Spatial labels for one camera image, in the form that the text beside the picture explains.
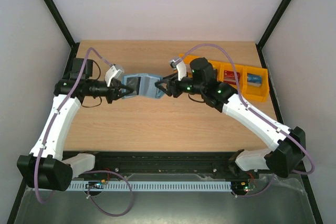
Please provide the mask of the teal card holder wallet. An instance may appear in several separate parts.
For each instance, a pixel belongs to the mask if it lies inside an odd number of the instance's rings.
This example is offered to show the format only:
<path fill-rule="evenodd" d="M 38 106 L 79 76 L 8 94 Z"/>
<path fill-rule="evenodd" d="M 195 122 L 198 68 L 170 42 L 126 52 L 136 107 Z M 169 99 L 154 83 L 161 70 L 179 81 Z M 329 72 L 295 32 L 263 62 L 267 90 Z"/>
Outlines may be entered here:
<path fill-rule="evenodd" d="M 147 98 L 160 99 L 164 92 L 155 86 L 155 83 L 161 81 L 162 76 L 150 73 L 124 74 L 121 81 L 133 89 L 133 92 L 124 96 L 123 99 L 143 96 Z"/>

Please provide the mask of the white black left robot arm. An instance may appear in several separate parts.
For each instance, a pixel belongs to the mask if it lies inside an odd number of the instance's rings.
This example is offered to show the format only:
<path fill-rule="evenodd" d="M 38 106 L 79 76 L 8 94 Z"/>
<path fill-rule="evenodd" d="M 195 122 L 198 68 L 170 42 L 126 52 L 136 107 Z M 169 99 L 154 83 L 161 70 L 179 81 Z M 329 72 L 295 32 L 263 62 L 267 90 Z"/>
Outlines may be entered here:
<path fill-rule="evenodd" d="M 111 65 L 104 80 L 92 79 L 93 60 L 75 58 L 71 70 L 57 82 L 46 125 L 28 155 L 21 155 L 17 167 L 30 188 L 65 191 L 73 178 L 92 170 L 95 156 L 80 153 L 64 159 L 64 145 L 70 126 L 85 97 L 105 98 L 110 104 L 133 90 L 121 83 L 120 65 Z"/>

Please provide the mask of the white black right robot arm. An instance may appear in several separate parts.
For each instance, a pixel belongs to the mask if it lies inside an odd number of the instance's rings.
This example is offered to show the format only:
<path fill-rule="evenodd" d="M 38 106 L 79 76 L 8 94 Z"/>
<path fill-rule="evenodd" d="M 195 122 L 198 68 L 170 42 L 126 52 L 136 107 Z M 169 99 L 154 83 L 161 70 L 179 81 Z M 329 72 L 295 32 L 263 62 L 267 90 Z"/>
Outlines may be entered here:
<path fill-rule="evenodd" d="M 232 176 L 239 178 L 250 170 L 269 170 L 286 178 L 295 171 L 305 156 L 301 145 L 304 130 L 274 121 L 247 102 L 236 88 L 218 81 L 216 70 L 206 58 L 191 61 L 190 77 L 183 60 L 175 58 L 170 63 L 176 73 L 157 81 L 156 88 L 174 98 L 182 93 L 200 95 L 205 104 L 237 120 L 266 144 L 261 150 L 237 151 L 229 160 Z"/>

